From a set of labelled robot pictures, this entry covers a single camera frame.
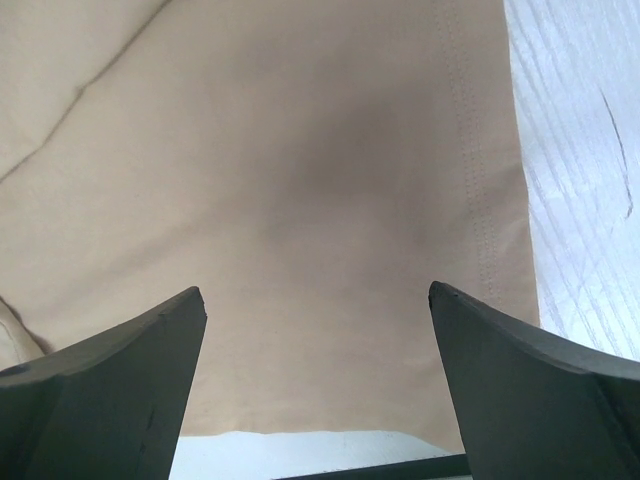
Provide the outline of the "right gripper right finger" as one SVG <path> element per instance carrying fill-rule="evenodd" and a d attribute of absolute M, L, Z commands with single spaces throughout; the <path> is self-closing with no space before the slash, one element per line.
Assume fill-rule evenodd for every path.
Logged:
<path fill-rule="evenodd" d="M 429 289 L 437 345 L 475 479 L 636 479 L 639 364 Z"/>

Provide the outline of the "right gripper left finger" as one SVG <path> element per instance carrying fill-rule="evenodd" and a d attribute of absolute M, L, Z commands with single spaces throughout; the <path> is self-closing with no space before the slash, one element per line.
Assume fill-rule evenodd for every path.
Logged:
<path fill-rule="evenodd" d="M 166 479 L 206 329 L 198 288 L 1 373 L 4 479 Z"/>

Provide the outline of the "beige t shirt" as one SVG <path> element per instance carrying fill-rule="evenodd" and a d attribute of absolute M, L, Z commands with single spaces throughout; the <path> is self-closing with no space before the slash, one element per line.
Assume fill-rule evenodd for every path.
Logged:
<path fill-rule="evenodd" d="M 1 364 L 190 286 L 183 431 L 462 446 L 427 292 L 538 306 L 500 1 L 5 1 Z"/>

